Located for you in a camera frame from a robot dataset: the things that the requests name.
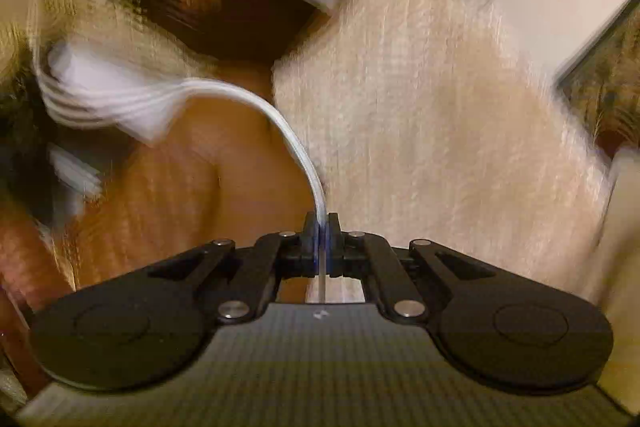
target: screw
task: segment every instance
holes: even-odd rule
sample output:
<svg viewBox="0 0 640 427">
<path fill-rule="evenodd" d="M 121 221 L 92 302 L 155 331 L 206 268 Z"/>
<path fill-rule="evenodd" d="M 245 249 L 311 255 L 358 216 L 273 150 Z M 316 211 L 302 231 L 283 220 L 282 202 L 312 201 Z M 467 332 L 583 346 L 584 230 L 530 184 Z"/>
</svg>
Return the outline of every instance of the screw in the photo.
<svg viewBox="0 0 640 427">
<path fill-rule="evenodd" d="M 417 317 L 425 311 L 424 304 L 418 301 L 398 301 L 394 306 L 394 311 L 402 317 Z"/>
<path fill-rule="evenodd" d="M 218 313 L 226 319 L 239 319 L 249 313 L 249 306 L 242 301 L 227 301 L 218 306 Z"/>
</svg>

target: gray gripper base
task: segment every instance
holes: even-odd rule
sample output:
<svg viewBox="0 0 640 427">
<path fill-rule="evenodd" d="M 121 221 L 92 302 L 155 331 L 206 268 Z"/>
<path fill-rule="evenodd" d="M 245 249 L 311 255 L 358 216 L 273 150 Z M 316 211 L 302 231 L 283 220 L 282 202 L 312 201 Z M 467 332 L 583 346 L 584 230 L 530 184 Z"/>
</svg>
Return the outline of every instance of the gray gripper base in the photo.
<svg viewBox="0 0 640 427">
<path fill-rule="evenodd" d="M 190 367 L 125 394 L 51 384 L 18 415 L 25 426 L 609 426 L 629 416 L 595 386 L 552 397 L 476 383 L 421 328 L 372 304 L 271 304 L 219 330 Z"/>
</svg>

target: gray textured panel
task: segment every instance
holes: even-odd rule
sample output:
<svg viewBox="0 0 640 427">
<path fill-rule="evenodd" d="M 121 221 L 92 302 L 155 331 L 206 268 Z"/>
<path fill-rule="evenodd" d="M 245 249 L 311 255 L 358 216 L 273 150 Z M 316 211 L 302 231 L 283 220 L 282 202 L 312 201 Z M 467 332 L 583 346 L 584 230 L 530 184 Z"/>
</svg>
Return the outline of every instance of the gray textured panel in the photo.
<svg viewBox="0 0 640 427">
<path fill-rule="evenodd" d="M 374 305 L 271 304 L 260 320 L 222 328 L 198 362 L 134 393 L 46 388 L 19 414 L 25 426 L 623 426 L 594 387 L 512 396 L 450 367 L 417 327 Z"/>
</svg>

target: silver screw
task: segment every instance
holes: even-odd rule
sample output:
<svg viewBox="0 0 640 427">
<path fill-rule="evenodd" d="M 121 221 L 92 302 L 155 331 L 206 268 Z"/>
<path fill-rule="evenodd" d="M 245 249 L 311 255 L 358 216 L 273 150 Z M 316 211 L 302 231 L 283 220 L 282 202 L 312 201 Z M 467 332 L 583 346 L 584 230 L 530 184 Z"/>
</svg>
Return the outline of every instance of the silver screw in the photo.
<svg viewBox="0 0 640 427">
<path fill-rule="evenodd" d="M 218 313 L 226 319 L 239 319 L 249 312 L 249 306 L 242 301 L 227 301 L 218 306 Z"/>
<path fill-rule="evenodd" d="M 398 301 L 394 306 L 394 310 L 402 317 L 418 317 L 425 311 L 424 304 L 418 301 Z"/>
</svg>

